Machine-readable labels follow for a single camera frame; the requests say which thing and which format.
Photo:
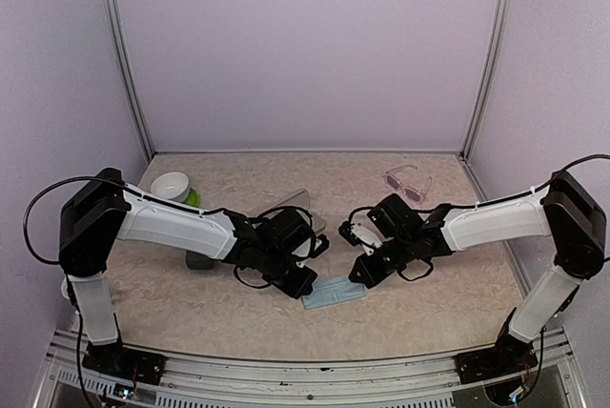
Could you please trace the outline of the light blue cloth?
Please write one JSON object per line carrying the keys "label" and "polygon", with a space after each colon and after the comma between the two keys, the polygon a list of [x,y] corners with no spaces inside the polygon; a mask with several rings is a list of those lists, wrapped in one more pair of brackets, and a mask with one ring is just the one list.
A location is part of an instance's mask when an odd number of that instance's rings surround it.
{"label": "light blue cloth", "polygon": [[362,284],[354,283],[343,275],[315,281],[312,292],[302,297],[302,303],[305,310],[314,310],[359,300],[365,296]]}

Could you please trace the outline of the pink glasses case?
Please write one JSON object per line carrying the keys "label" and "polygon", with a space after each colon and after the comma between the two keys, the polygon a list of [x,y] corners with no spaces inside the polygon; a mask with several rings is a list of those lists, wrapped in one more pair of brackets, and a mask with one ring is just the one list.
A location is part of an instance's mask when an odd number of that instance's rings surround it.
{"label": "pink glasses case", "polygon": [[314,232],[319,235],[326,229],[326,221],[311,209],[311,198],[307,189],[301,188],[276,203],[276,206],[295,206],[309,213],[313,220]]}

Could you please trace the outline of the purple lens pink sunglasses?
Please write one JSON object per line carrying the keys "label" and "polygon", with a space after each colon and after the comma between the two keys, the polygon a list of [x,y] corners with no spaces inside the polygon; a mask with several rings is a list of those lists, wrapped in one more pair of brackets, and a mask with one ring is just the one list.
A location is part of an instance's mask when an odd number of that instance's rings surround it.
{"label": "purple lens pink sunglasses", "polygon": [[385,183],[396,193],[421,204],[432,185],[432,177],[416,165],[405,164],[394,167],[384,174]]}

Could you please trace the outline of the grey-blue glasses case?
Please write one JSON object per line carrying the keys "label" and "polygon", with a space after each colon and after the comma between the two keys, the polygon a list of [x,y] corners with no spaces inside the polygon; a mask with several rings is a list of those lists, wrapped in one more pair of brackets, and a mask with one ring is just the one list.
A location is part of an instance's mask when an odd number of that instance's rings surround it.
{"label": "grey-blue glasses case", "polygon": [[208,271],[214,267],[214,260],[198,253],[185,253],[185,264],[192,271]]}

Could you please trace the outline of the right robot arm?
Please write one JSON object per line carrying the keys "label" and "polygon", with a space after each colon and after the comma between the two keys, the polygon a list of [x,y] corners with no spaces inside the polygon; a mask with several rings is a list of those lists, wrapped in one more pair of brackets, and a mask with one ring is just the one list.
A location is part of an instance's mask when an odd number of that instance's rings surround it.
{"label": "right robot arm", "polygon": [[572,300],[583,280],[605,263],[606,215],[568,172],[527,192],[475,205],[441,204],[431,212],[415,210],[390,194],[367,211],[374,228],[347,219],[340,235],[363,248],[349,274],[372,289],[415,260],[431,263],[472,247],[530,236],[550,236],[556,254],[552,266],[509,316],[505,338],[489,350],[487,363],[499,374],[510,372],[546,323]]}

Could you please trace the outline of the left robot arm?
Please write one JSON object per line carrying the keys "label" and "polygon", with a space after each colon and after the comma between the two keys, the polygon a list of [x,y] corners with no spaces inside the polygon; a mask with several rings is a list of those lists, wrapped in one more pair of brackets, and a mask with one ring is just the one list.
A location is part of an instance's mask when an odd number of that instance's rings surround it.
{"label": "left robot arm", "polygon": [[81,180],[84,187],[61,210],[58,261],[97,360],[116,375],[132,367],[133,354],[119,342],[104,276],[115,241],[190,251],[229,264],[236,274],[254,270],[263,288],[276,287],[294,299],[312,292],[317,274],[306,263],[329,247],[315,231],[313,215],[295,205],[248,217],[156,197],[124,182],[113,168]]}

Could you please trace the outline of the green plate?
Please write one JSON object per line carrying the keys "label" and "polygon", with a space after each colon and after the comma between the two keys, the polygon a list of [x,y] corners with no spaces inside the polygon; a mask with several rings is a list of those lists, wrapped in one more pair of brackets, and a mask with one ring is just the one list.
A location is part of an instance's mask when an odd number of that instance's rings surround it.
{"label": "green plate", "polygon": [[198,208],[200,205],[200,196],[197,190],[190,188],[183,203],[187,206]]}

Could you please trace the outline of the white bowl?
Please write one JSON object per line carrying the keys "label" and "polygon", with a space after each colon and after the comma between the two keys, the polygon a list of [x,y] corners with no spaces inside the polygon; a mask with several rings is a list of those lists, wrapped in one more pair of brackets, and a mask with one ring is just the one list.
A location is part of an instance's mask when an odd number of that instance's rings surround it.
{"label": "white bowl", "polygon": [[182,172],[169,172],[158,176],[151,185],[157,197],[183,203],[191,190],[190,179]]}

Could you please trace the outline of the light blue mug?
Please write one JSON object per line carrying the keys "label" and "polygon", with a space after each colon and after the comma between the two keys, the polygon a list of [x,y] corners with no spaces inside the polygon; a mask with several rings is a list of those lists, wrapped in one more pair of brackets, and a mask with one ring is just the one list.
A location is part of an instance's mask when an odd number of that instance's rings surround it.
{"label": "light blue mug", "polygon": [[63,279],[61,282],[61,286],[60,286],[60,291],[61,291],[61,295],[63,298],[65,298],[67,301],[72,302],[71,296],[71,289],[69,287],[68,281],[66,279]]}

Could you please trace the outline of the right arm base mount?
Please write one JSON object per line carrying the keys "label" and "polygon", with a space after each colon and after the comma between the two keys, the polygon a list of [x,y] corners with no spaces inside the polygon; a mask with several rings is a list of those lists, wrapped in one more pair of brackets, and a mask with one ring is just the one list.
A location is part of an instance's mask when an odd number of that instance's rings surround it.
{"label": "right arm base mount", "polygon": [[461,384],[511,375],[539,364],[532,341],[521,341],[509,334],[509,324],[515,311],[516,308],[505,319],[492,346],[459,353],[454,357]]}

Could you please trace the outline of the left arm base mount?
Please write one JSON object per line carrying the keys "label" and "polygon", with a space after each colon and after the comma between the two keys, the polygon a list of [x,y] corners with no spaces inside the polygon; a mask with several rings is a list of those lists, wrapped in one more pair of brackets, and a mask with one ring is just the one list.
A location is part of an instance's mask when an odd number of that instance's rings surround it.
{"label": "left arm base mount", "polygon": [[126,347],[119,338],[111,344],[89,344],[82,364],[102,375],[158,386],[166,361],[162,354]]}

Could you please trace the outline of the front aluminium rail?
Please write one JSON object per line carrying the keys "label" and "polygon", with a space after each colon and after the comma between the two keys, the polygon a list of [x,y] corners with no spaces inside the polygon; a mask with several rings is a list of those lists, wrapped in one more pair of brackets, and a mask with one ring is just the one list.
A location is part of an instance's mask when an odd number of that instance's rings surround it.
{"label": "front aluminium rail", "polygon": [[373,360],[256,361],[163,351],[155,384],[79,369],[75,332],[51,339],[35,407],[584,407],[565,333],[549,331],[534,368],[464,379],[454,352]]}

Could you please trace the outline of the right aluminium corner post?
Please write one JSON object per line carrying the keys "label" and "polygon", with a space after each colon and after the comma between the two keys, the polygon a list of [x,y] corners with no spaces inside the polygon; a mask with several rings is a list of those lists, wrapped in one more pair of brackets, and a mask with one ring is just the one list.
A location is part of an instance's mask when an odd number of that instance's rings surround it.
{"label": "right aluminium corner post", "polygon": [[500,57],[506,19],[511,0],[496,0],[490,38],[487,45],[481,78],[478,84],[475,106],[461,147],[460,156],[470,162],[482,126],[483,116],[493,87],[493,80]]}

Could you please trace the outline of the aluminium corner post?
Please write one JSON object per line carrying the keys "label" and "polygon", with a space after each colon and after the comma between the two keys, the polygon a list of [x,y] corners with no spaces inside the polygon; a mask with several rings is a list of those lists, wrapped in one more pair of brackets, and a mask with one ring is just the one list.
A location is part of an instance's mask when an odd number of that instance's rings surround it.
{"label": "aluminium corner post", "polygon": [[500,57],[506,19],[511,0],[496,0],[490,38],[487,45],[481,78],[478,84],[475,106],[461,147],[460,156],[470,162],[482,126],[483,116],[493,87],[493,80]]}
{"label": "aluminium corner post", "polygon": [[104,3],[111,31],[112,46],[127,97],[128,109],[135,127],[136,137],[144,158],[150,163],[156,151],[135,86],[127,42],[122,28],[119,3],[118,0],[104,0]]}

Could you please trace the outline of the left aluminium corner post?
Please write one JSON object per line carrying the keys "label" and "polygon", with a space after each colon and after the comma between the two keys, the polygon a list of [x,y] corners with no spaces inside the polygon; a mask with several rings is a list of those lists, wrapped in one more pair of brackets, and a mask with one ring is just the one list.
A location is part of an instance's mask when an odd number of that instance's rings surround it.
{"label": "left aluminium corner post", "polygon": [[122,28],[119,3],[118,0],[104,0],[104,3],[111,31],[112,46],[127,97],[128,109],[135,127],[136,137],[144,158],[150,163],[156,151],[135,86],[127,42]]}

